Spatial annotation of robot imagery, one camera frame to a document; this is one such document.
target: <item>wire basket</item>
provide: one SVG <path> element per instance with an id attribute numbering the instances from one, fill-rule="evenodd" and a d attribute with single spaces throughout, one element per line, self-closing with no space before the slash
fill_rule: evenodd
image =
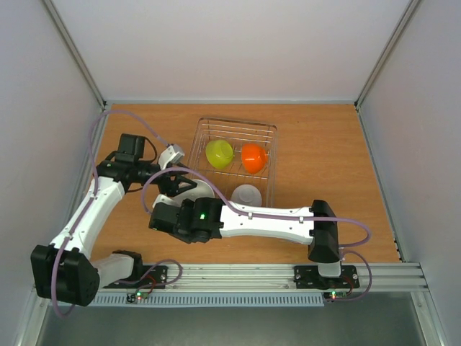
<path id="1" fill-rule="evenodd" d="M 234 150 L 234 160 L 224 169 L 214 168 L 205 155 L 208 142 L 216 139 L 226 140 Z M 247 143 L 255 143 L 267 152 L 266 165 L 254 175 L 245 170 L 241 161 L 241 148 Z M 272 207 L 276 153 L 277 128 L 275 125 L 203 117 L 197 124 L 187 166 L 205 175 L 229 199 L 237 186 L 251 184 L 261 193 L 262 205 Z"/>

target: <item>gray floor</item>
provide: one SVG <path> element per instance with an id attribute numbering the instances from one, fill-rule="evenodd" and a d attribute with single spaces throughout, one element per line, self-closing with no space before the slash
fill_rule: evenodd
<path id="1" fill-rule="evenodd" d="M 38 345 L 425 345 L 409 293 L 320 308 L 49 309 Z"/>

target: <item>yellow-green bowl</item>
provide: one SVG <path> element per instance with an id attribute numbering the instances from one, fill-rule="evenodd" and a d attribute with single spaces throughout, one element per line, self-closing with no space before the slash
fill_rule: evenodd
<path id="1" fill-rule="evenodd" d="M 232 146 L 223 139 L 208 142 L 205 154 L 208 162 L 216 169 L 224 169 L 233 160 Z"/>

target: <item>ventilation grille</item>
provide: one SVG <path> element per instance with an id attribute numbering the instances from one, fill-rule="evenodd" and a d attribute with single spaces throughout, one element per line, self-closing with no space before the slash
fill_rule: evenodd
<path id="1" fill-rule="evenodd" d="M 152 293 L 131 303 L 126 293 L 98 293 L 90 306 L 195 308 L 226 306 L 323 306 L 321 293 Z"/>

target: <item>plastic bowl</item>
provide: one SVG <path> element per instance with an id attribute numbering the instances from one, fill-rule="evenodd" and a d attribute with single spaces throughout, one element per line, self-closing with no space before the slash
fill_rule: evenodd
<path id="1" fill-rule="evenodd" d="M 208 162 L 216 169 L 223 169 L 233 160 L 232 146 L 223 139 L 208 142 L 205 149 Z"/>
<path id="2" fill-rule="evenodd" d="M 266 163 L 267 154 L 262 147 L 252 143 L 242 146 L 242 164 L 249 174 L 258 173 Z"/>
<path id="3" fill-rule="evenodd" d="M 238 186 L 230 198 L 235 203 L 250 205 L 252 207 L 260 207 L 262 205 L 262 196 L 259 190 L 250 184 Z"/>

